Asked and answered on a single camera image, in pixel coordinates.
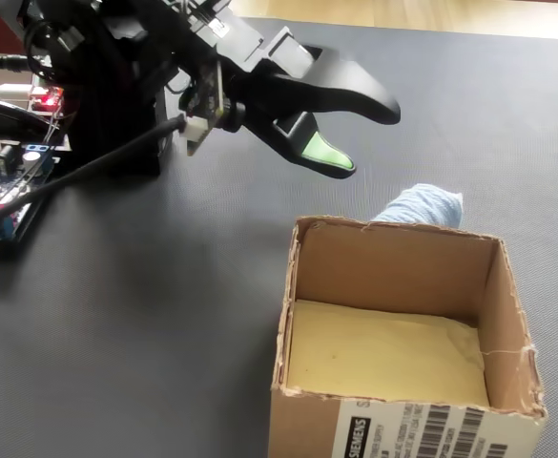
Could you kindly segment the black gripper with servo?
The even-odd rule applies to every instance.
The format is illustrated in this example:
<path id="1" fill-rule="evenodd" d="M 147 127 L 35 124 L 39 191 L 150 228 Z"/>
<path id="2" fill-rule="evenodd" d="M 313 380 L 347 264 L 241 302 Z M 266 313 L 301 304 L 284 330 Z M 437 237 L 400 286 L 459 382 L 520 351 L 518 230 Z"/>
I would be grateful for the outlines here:
<path id="1" fill-rule="evenodd" d="M 313 113 L 348 112 L 383 125 L 401 120 L 396 98 L 359 63 L 330 48 L 299 43 L 284 27 L 265 38 L 236 15 L 230 1 L 182 1 L 191 31 L 221 57 L 251 73 L 240 85 L 244 126 L 288 162 L 326 177 L 354 175 L 353 159 L 320 133 Z"/>

